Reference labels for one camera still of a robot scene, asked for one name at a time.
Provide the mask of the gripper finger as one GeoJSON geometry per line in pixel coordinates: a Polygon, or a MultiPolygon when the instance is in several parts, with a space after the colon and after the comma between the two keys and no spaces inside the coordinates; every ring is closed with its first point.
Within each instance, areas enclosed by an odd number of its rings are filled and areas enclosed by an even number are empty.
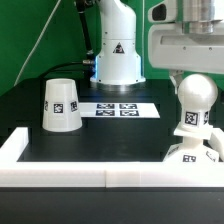
{"type": "Polygon", "coordinates": [[[182,70],[170,70],[169,71],[169,78],[175,88],[175,92],[178,92],[178,87],[183,80],[184,72],[182,70]]]}

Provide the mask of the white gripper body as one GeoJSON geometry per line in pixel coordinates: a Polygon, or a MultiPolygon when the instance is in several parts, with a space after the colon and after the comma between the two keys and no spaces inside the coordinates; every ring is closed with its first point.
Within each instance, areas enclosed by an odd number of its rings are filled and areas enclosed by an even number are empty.
{"type": "Polygon", "coordinates": [[[224,2],[160,2],[148,20],[154,68],[224,74],[224,2]]]}

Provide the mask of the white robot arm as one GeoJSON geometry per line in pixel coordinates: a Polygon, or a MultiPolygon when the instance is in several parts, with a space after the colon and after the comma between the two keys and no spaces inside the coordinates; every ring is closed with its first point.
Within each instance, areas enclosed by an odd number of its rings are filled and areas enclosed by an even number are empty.
{"type": "MultiPolygon", "coordinates": [[[[136,52],[136,14],[121,0],[95,0],[101,51],[91,84],[125,91],[145,82],[136,52]]],[[[161,0],[148,10],[148,56],[174,85],[186,71],[224,74],[224,0],[161,0]]]]}

